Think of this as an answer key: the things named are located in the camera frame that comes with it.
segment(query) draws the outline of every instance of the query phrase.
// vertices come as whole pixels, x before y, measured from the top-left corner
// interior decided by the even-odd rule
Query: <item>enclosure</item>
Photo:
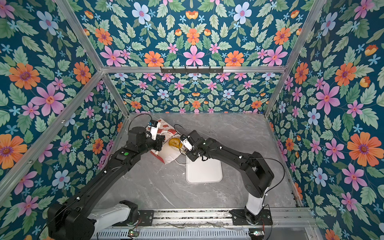
[[[266,238],[384,238],[383,7],[1,0],[0,239],[51,239],[48,208],[101,172],[141,113],[280,161],[284,169],[266,160],[272,185],[286,173],[265,199]],[[264,225],[232,224],[228,211],[244,208],[248,192],[221,167],[221,181],[190,184],[185,166],[147,153],[95,211],[121,200],[155,210],[143,239],[247,239]]]

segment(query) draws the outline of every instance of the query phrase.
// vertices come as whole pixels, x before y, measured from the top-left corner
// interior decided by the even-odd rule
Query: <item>black cable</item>
[[[151,117],[151,120],[153,120],[153,119],[152,119],[152,115],[150,115],[150,114],[148,114],[148,113],[141,113],[141,114],[135,116],[134,118],[132,118],[132,121],[131,121],[131,122],[129,123],[129,125],[128,125],[128,131],[129,131],[129,128],[131,127],[131,123],[133,122],[133,120],[134,120],[135,118],[137,118],[138,116],[141,116],[141,115],[148,115],[148,116]]]

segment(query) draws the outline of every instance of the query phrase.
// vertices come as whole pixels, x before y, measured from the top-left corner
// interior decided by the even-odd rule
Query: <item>green leaf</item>
[[[377,198],[375,191],[370,187],[362,187],[360,193],[362,205],[372,205],[372,203],[374,203]]]

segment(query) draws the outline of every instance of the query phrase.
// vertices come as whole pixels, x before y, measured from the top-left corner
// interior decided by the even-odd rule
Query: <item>floral wallpaper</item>
[[[122,121],[100,81],[3,203],[0,239],[49,240],[43,230],[49,205],[65,202],[106,165]]]
[[[72,6],[82,9],[76,2]],[[52,1],[1,0],[0,38],[1,179],[94,68]]]
[[[327,240],[384,238],[383,7],[327,4],[268,116]]]

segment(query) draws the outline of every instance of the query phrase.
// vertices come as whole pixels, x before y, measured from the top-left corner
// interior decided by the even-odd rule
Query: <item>pink flower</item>
[[[350,184],[352,182],[352,187],[355,191],[359,190],[359,184],[363,187],[368,186],[365,180],[360,178],[364,175],[364,170],[358,169],[355,172],[355,167],[352,164],[348,165],[348,169],[349,171],[345,168],[342,169],[344,175],[347,175],[347,177],[344,178],[344,183]]]
[[[95,114],[93,113],[95,110],[94,109],[92,109],[92,107],[87,107],[87,108],[85,108],[85,110],[87,111],[85,114],[89,117],[89,118],[91,118],[91,117],[93,117]]]
[[[248,82],[245,81],[243,87],[245,87],[245,89],[247,89],[247,88],[251,88],[251,87],[252,87],[251,80],[249,80]]]
[[[213,83],[212,81],[208,83],[207,86],[208,86],[208,89],[210,90],[217,88],[216,83]]]
[[[148,85],[147,85],[146,82],[142,82],[142,81],[140,81],[140,82],[139,82],[139,87],[145,90],[145,89],[147,89]]]
[[[291,90],[291,87],[293,87],[293,77],[288,77],[287,80],[285,80],[284,84],[285,84],[285,90],[288,90],[288,92]]]
[[[319,89],[323,89],[323,85],[325,84],[324,78],[317,79],[317,83],[314,85],[316,90],[318,91]]]
[[[55,85],[55,90],[59,90],[60,91],[63,91],[64,88],[67,86],[63,83],[63,79],[58,79],[58,78],[55,78],[55,81],[52,82],[53,85]]]
[[[25,111],[23,112],[24,116],[29,115],[31,119],[34,119],[35,115],[40,115],[40,113],[37,111],[39,109],[39,106],[34,106],[33,103],[29,102],[28,106],[23,105],[22,109]]]
[[[372,0],[361,0],[361,6],[358,6],[355,8],[355,20],[358,19],[359,17],[365,18],[367,15],[367,10],[372,9],[375,6],[375,3],[372,2]]]
[[[44,152],[39,156],[39,162],[43,162],[45,157],[52,157],[52,152],[49,151],[52,148],[53,148],[53,144],[52,143],[48,144]]]
[[[188,52],[183,53],[184,57],[189,58],[185,62],[185,64],[187,66],[192,65],[192,64],[193,64],[193,66],[196,66],[196,64],[197,65],[203,65],[203,61],[200,58],[204,57],[205,53],[197,52],[197,47],[195,45],[192,45],[190,50],[191,50],[191,53],[188,53]]]
[[[348,114],[352,114],[352,117],[355,118],[356,117],[356,113],[359,114],[359,115],[362,114],[362,111],[360,109],[364,106],[364,104],[362,104],[362,103],[358,104],[358,101],[355,100],[353,102],[353,105],[352,104],[348,104],[347,106],[348,106],[348,108],[350,108],[347,111],[347,113]]]
[[[160,73],[161,80],[167,80],[167,82],[170,82],[171,79],[175,79],[175,76],[172,75],[172,73]]]
[[[39,197],[34,197],[32,199],[31,195],[28,195],[25,198],[25,202],[19,203],[18,207],[20,209],[19,217],[25,213],[26,216],[31,215],[32,209],[35,209],[39,206],[35,202],[39,199]]]
[[[344,145],[341,143],[336,145],[336,139],[332,139],[331,143],[332,145],[329,142],[325,143],[325,146],[329,149],[325,154],[327,156],[332,155],[333,162],[337,162],[337,157],[339,157],[340,159],[344,159],[344,154],[340,152],[344,149]]]
[[[296,172],[296,166],[294,163],[291,163],[291,166],[289,168],[292,170],[292,172]]]
[[[329,114],[331,111],[331,106],[339,106],[340,101],[337,98],[333,98],[338,92],[339,92],[339,86],[333,87],[331,91],[329,91],[329,84],[325,83],[323,92],[324,93],[316,93],[316,98],[321,100],[320,102],[317,103],[316,109],[322,109],[324,107],[324,112],[326,115]]]
[[[169,53],[174,53],[176,54],[176,51],[178,51],[179,49],[176,47],[176,44],[172,45],[171,43],[169,44],[169,47],[168,47],[168,50],[169,50]]]
[[[211,44],[211,48],[209,50],[212,51],[212,54],[214,54],[214,53],[218,53],[219,49],[220,47],[217,45],[217,43],[215,43],[215,45]]]
[[[72,146],[72,144],[70,144],[68,141],[65,141],[65,142],[61,142],[60,143],[60,146],[59,147],[59,151],[61,151],[61,154],[64,155],[65,152],[70,152],[70,147]]]
[[[281,52],[283,50],[283,45],[280,45],[276,48],[276,51],[273,51],[272,49],[269,49],[267,54],[268,58],[265,58],[263,60],[263,63],[269,63],[268,66],[274,66],[283,64],[283,61],[280,58],[285,57],[288,52]]]
[[[358,210],[358,208],[355,206],[358,201],[354,198],[351,199],[351,194],[349,192],[347,192],[347,195],[342,193],[341,196],[344,198],[343,200],[341,200],[341,203],[347,205],[348,211],[351,211],[351,209],[353,209],[354,211]]]
[[[18,195],[19,193],[21,193],[24,186],[33,187],[33,181],[29,179],[34,178],[36,175],[37,175],[37,171],[33,171],[25,175],[15,187],[15,191],[14,191],[15,194]]]
[[[167,5],[168,2],[172,3],[173,0],[163,0],[163,4],[164,4],[165,6]]]
[[[279,145],[279,148],[280,148],[280,152],[283,155],[284,161],[288,162],[288,158],[286,156],[288,150],[286,148],[284,148],[282,144],[278,144],[278,145]]]
[[[220,79],[220,82],[223,82],[224,80],[228,80],[230,73],[222,73],[220,75],[216,76],[216,79]]]
[[[183,86],[184,86],[184,84],[182,84],[180,81],[175,83],[175,89],[177,89],[177,90],[184,89]]]
[[[257,53],[257,58],[264,59],[264,57],[268,56],[267,51],[262,49],[260,52]]]
[[[11,13],[15,9],[11,5],[6,5],[6,0],[0,0],[0,17],[5,18],[6,15],[12,19],[15,19],[14,15]]]
[[[292,116],[294,116],[295,118],[299,115],[299,108],[297,108],[296,106],[292,109]]]
[[[311,152],[315,152],[316,154],[319,153],[319,150],[321,150],[321,147],[319,146],[320,142],[312,140],[312,143],[310,143],[310,146],[312,147]]]
[[[115,64],[116,67],[120,67],[121,66],[120,63],[126,63],[124,59],[119,58],[120,57],[119,50],[114,50],[112,53],[112,50],[108,46],[105,46],[104,50],[106,51],[106,53],[101,52],[100,55],[104,58],[108,58],[107,60],[108,66],[112,66],[113,64]]]
[[[51,113],[51,109],[54,113],[59,114],[63,109],[64,105],[59,102],[59,100],[64,99],[64,93],[56,93],[55,94],[55,86],[53,84],[48,84],[46,92],[43,88],[37,87],[37,92],[42,96],[34,97],[31,100],[31,103],[35,105],[43,105],[41,108],[41,113],[43,116],[47,116]]]
[[[215,2],[216,5],[220,4],[220,0],[209,0],[211,3]]]
[[[235,78],[241,81],[243,78],[247,78],[246,73],[236,73]]]
[[[97,83],[97,85],[96,85],[96,90],[99,92],[100,90],[103,90],[104,88],[103,88],[103,81],[102,80],[100,80],[98,83]]]
[[[144,74],[144,79],[147,79],[148,78],[148,80],[150,81],[150,82],[152,82],[152,79],[156,79],[156,77],[155,77],[155,73],[143,73]]]
[[[300,101],[300,98],[303,96],[303,93],[301,93],[301,87],[297,88],[295,87],[295,91],[292,93],[293,101]]]
[[[94,95],[94,93],[93,92],[90,92],[89,94],[88,94],[88,96],[85,98],[85,102],[87,103],[88,101],[90,101],[90,102],[92,102],[93,101],[93,95]]]
[[[124,57],[125,60],[131,59],[131,53],[127,52],[127,50],[120,50],[120,57]]]

